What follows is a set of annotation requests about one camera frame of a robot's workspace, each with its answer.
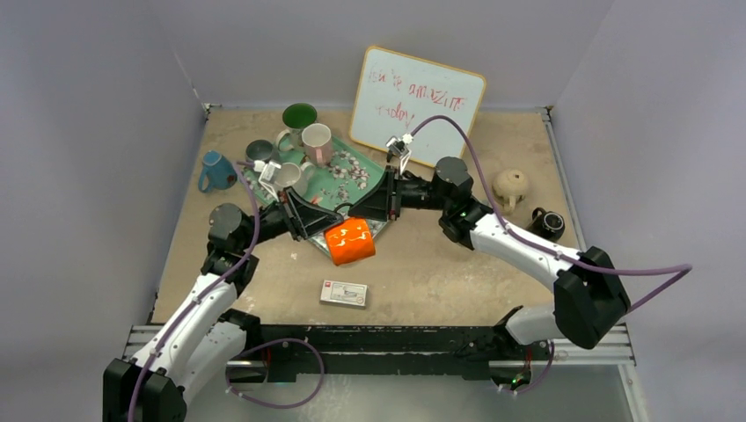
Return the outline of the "orange mug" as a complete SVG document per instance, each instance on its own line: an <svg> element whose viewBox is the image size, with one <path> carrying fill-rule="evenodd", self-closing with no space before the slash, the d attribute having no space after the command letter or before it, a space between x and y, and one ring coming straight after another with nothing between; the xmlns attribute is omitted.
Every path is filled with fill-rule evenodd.
<svg viewBox="0 0 746 422"><path fill-rule="evenodd" d="M332 262L336 266L354 263L376 255L376 246L367 221L345 217L324 233Z"/></svg>

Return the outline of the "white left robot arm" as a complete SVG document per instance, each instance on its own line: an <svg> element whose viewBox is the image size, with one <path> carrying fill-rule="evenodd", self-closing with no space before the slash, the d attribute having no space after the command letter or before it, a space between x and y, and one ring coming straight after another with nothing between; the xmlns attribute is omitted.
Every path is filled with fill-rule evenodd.
<svg viewBox="0 0 746 422"><path fill-rule="evenodd" d="M249 360L271 346L299 344L322 360L303 339L265 340L260 319L230 305L258 266L256 244L284 233L303 240L342 223L343 216L287 188L252 215L223 203L209 219L208 256L191 293L143 348L104 371L105 421L182 421L195 394L231 359Z"/></svg>

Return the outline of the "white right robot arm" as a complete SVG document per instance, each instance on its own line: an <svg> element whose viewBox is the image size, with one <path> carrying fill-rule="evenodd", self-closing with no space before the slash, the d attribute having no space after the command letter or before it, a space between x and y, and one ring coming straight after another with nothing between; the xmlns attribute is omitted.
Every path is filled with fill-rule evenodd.
<svg viewBox="0 0 746 422"><path fill-rule="evenodd" d="M632 307L609 255L597 247L567 248L501 222L472 195L473 184L466 164L456 157L439 160L430 180L387 166L373 190L347 214L387 222L404 208L439 210L439 226L451 242L499 258L545 286L551 303L517 306L494 326L500 355L514 358L531 343L556 338L594 348Z"/></svg>

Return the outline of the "white speckled mug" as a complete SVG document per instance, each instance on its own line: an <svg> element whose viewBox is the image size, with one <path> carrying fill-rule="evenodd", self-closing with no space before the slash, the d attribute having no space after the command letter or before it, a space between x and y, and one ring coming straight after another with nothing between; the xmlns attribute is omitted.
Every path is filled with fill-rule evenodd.
<svg viewBox="0 0 746 422"><path fill-rule="evenodd" d="M281 167L274 173L272 186L276 192L285 188L293 188L298 195L304 196L316 169L317 166L312 162L282 163Z"/></svg>

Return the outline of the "pink faceted mug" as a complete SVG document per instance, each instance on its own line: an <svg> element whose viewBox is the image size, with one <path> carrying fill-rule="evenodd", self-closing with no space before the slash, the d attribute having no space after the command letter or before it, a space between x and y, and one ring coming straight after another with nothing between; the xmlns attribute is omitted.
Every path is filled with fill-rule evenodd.
<svg viewBox="0 0 746 422"><path fill-rule="evenodd" d="M308 160L319 166L327 166L333 159L333 137L331 129L322 123L313 123L302 132L302 143Z"/></svg>

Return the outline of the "floral mug green inside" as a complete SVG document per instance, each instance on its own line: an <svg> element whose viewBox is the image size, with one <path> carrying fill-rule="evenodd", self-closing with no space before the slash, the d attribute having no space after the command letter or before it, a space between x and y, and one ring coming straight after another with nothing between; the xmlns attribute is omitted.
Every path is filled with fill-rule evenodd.
<svg viewBox="0 0 746 422"><path fill-rule="evenodd" d="M280 152L300 148L302 133L318 119L317 109L308 103L289 105L282 113L284 129L276 136L275 145Z"/></svg>

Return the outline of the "blue grey mug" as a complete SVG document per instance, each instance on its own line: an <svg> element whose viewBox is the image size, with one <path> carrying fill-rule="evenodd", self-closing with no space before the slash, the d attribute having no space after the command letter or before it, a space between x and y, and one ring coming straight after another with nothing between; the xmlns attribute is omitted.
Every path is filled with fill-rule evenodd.
<svg viewBox="0 0 746 422"><path fill-rule="evenodd" d="M257 139L250 142L245 148L245 157L247 162L262 161L264 163L281 161L277 146L265 139Z"/></svg>

